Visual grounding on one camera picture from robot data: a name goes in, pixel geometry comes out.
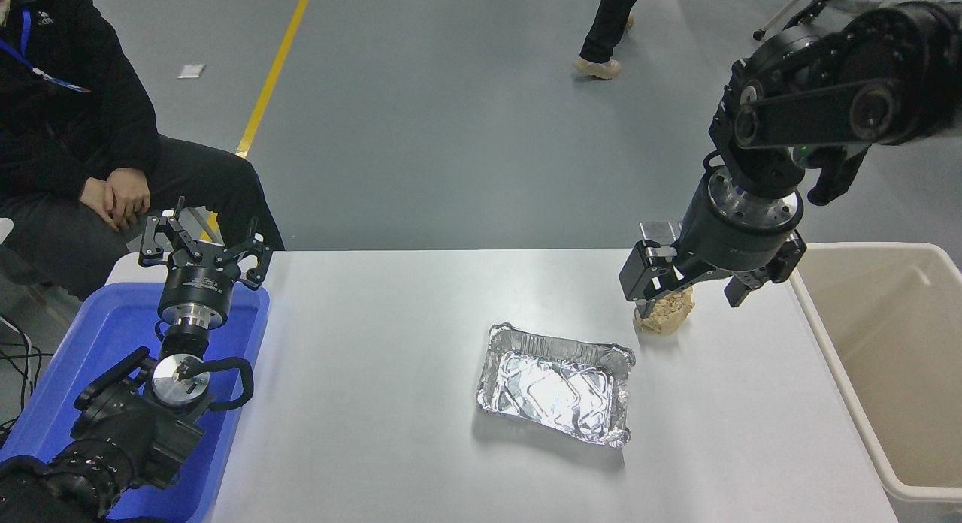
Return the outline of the seated person's left hand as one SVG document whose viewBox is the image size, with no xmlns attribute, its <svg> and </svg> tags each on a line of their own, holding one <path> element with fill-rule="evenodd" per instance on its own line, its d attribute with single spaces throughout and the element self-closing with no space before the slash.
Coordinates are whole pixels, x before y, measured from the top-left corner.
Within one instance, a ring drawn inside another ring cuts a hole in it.
<svg viewBox="0 0 962 523">
<path fill-rule="evenodd" d="M 113 170 L 105 182 L 105 209 L 114 219 L 147 212 L 150 191 L 144 171 L 131 168 Z"/>
</svg>

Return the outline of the seated person's right hand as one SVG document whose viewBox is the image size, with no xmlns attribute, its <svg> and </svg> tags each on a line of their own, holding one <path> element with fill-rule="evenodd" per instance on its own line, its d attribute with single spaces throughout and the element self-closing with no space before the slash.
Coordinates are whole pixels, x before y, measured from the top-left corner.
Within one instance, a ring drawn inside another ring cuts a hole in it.
<svg viewBox="0 0 962 523">
<path fill-rule="evenodd" d="M 83 184 L 78 201 L 84 207 L 89 208 L 102 219 L 107 226 L 114 232 L 127 231 L 129 222 L 123 216 L 120 218 L 111 215 L 110 208 L 107 208 L 107 182 L 96 178 L 86 178 Z"/>
</svg>

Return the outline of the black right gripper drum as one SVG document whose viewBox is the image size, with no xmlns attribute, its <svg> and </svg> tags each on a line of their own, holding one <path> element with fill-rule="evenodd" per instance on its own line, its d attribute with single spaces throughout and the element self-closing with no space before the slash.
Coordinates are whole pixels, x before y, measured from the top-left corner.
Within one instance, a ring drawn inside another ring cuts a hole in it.
<svg viewBox="0 0 962 523">
<path fill-rule="evenodd" d="M 797 192 L 773 200 L 733 180 L 701 180 L 681 222 L 676 262 L 690 277 L 748 272 L 768 263 L 797 226 Z"/>
</svg>

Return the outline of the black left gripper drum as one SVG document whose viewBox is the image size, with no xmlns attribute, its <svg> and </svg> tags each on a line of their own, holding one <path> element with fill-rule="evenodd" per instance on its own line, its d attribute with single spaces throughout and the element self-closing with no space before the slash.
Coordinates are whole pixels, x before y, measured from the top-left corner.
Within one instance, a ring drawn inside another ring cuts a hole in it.
<svg viewBox="0 0 962 523">
<path fill-rule="evenodd" d="M 159 299 L 159 313 L 190 303 L 204 305 L 216 313 L 229 311 L 237 281 L 236 266 L 219 267 L 210 262 L 195 265 L 183 255 L 170 255 L 166 268 L 168 274 Z"/>
</svg>

